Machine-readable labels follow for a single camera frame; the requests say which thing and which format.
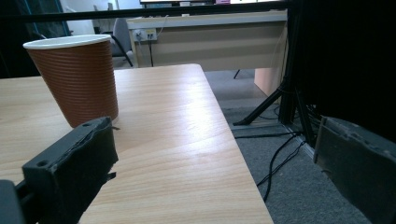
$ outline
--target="black tripod leg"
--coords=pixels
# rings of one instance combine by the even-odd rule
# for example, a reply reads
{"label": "black tripod leg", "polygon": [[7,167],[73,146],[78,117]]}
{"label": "black tripod leg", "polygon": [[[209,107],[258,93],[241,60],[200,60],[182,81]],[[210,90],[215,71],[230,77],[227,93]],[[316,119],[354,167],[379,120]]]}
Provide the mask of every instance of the black tripod leg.
{"label": "black tripod leg", "polygon": [[235,122],[233,125],[248,125],[254,119],[256,119],[264,110],[266,110],[274,101],[282,95],[282,91],[280,89],[276,89],[264,102],[262,102],[256,109],[253,110],[247,117],[242,119],[241,121]]}
{"label": "black tripod leg", "polygon": [[305,141],[309,144],[309,146],[314,147],[315,136],[314,132],[312,131],[311,122],[309,120],[308,110],[306,109],[304,98],[298,90],[296,90],[296,98],[300,120],[304,130]]}

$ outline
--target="chair leg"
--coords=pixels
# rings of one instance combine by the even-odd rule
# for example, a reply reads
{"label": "chair leg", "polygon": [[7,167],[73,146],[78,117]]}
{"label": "chair leg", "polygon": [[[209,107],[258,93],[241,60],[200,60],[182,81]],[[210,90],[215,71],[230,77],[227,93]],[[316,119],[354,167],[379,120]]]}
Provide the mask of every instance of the chair leg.
{"label": "chair leg", "polygon": [[134,65],[132,64],[131,60],[129,59],[128,55],[126,54],[125,50],[122,48],[120,41],[114,36],[112,35],[111,38],[114,39],[114,41],[116,41],[117,46],[119,46],[122,54],[124,55],[126,61],[128,61],[129,65],[131,65],[131,67],[134,67]]}
{"label": "chair leg", "polygon": [[241,71],[241,69],[238,69],[238,71],[236,72],[235,76],[233,76],[233,79],[236,79],[236,76],[238,76],[238,73]]}

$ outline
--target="cable on floor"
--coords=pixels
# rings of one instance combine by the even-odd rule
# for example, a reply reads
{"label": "cable on floor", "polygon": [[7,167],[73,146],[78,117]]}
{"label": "cable on floor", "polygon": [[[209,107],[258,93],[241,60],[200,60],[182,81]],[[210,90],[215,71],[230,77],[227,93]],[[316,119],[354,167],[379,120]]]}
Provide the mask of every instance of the cable on floor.
{"label": "cable on floor", "polygon": [[265,195],[264,195],[264,197],[263,197],[263,200],[264,200],[264,202],[266,202],[267,201],[267,199],[268,199],[268,195],[270,194],[270,191],[271,191],[271,185],[272,185],[272,176],[273,176],[273,174],[275,173],[275,172],[277,172],[283,165],[285,165],[288,161],[290,161],[292,158],[294,158],[297,154],[298,154],[298,152],[299,152],[299,150],[300,150],[300,147],[302,147],[304,144],[305,144],[305,141],[304,142],[302,142],[282,163],[280,163],[276,168],[275,168],[275,170],[274,170],[274,172],[273,172],[273,165],[274,165],[274,161],[275,161],[275,159],[276,159],[276,156],[277,156],[277,154],[285,147],[285,145],[289,142],[289,141],[291,141],[293,138],[295,138],[296,136],[298,136],[297,134],[294,134],[291,138],[289,138],[288,139],[288,141],[286,141],[277,151],[276,151],[276,153],[274,154],[274,156],[273,156],[273,158],[271,159],[271,162],[270,162],[270,170],[269,170],[269,172],[268,172],[268,177],[265,177],[262,181],[260,181],[259,182],[259,184],[257,185],[257,186],[259,186],[259,185],[261,185],[262,183],[264,183],[265,181],[267,181],[268,180],[268,184],[267,184],[267,191],[265,192]]}

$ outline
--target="wooden table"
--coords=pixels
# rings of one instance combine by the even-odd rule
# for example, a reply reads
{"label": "wooden table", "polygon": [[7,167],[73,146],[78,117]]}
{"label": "wooden table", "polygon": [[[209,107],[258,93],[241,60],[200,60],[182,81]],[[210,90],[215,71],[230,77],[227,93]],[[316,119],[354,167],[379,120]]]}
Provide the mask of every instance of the wooden table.
{"label": "wooden table", "polygon": [[[273,223],[199,65],[115,77],[117,177],[80,223]],[[41,77],[0,80],[0,179],[71,130]]]}

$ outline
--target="white desk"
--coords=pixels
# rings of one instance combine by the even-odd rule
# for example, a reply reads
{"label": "white desk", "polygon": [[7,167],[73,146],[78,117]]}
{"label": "white desk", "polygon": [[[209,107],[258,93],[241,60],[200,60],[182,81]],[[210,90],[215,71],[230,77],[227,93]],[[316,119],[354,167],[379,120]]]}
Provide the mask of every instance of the white desk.
{"label": "white desk", "polygon": [[[115,71],[117,177],[80,223],[273,223],[199,65]],[[70,132],[41,77],[0,80],[0,178]]]}
{"label": "white desk", "polygon": [[155,28],[154,66],[198,63],[204,71],[257,69],[256,85],[267,95],[279,86],[286,55],[287,11],[129,19],[135,67],[151,67],[148,41],[136,29]]}

